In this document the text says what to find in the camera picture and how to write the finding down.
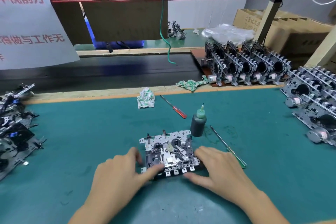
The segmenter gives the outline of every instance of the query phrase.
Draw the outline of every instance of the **person's right hand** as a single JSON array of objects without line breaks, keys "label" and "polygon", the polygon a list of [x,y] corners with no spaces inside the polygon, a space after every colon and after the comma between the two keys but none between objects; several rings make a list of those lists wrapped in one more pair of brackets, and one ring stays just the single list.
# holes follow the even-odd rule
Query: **person's right hand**
[{"label": "person's right hand", "polygon": [[209,177],[185,173],[184,176],[194,184],[207,188],[240,207],[246,197],[258,194],[259,190],[246,176],[232,153],[201,146],[195,150],[195,156],[204,163]]}]

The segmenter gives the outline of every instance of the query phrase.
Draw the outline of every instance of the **white wall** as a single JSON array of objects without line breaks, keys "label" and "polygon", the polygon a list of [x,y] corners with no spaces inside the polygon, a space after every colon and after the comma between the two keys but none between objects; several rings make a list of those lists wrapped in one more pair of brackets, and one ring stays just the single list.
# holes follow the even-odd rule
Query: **white wall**
[{"label": "white wall", "polygon": [[178,0],[168,1],[168,21],[176,21],[181,28],[208,28],[232,24],[237,9],[246,0]]},{"label": "white wall", "polygon": [[[246,0],[245,9],[265,9],[269,0]],[[327,3],[332,0],[316,0]],[[291,12],[314,20],[331,23],[328,14],[335,3],[329,5],[317,5],[311,0],[283,0],[283,6],[279,10]]]}]

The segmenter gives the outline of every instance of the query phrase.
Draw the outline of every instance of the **green wire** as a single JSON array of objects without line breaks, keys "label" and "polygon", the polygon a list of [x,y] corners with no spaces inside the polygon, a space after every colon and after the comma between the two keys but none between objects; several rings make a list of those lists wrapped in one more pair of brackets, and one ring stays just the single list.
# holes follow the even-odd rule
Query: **green wire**
[{"label": "green wire", "polygon": [[165,3],[165,0],[162,0],[161,19],[160,19],[160,35],[161,35],[162,40],[164,40],[164,41],[166,42],[166,44],[169,45],[169,49],[168,49],[168,53],[167,53],[169,63],[171,63],[171,64],[176,64],[175,62],[172,62],[172,61],[170,61],[170,59],[169,59],[169,54],[170,54],[170,48],[171,48],[171,45],[170,45],[170,43],[168,43],[168,41],[163,37],[162,32],[161,32],[161,25],[162,25],[162,19],[163,19],[163,10],[164,10],[164,7],[165,7],[164,3]]}]

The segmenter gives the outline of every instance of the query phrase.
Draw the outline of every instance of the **paper sign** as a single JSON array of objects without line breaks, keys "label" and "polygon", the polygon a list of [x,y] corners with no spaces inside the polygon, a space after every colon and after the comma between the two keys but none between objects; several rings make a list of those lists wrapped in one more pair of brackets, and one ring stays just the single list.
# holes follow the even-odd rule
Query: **paper sign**
[{"label": "paper sign", "polygon": [[77,60],[50,0],[0,0],[0,70]]}]

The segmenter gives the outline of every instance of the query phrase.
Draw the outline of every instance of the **red screwdriver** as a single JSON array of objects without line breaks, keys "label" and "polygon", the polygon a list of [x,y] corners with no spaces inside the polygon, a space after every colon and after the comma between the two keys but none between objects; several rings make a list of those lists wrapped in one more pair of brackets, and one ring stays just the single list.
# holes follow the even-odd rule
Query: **red screwdriver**
[{"label": "red screwdriver", "polygon": [[[165,99],[162,95],[160,95],[160,96],[161,96],[167,103],[169,103],[168,100]],[[186,115],[183,111],[181,111],[180,109],[178,109],[176,106],[173,106],[171,103],[169,103],[169,104],[173,107],[173,109],[175,110],[175,112],[177,112],[179,115],[182,116],[183,119],[187,118],[187,115]]]}]

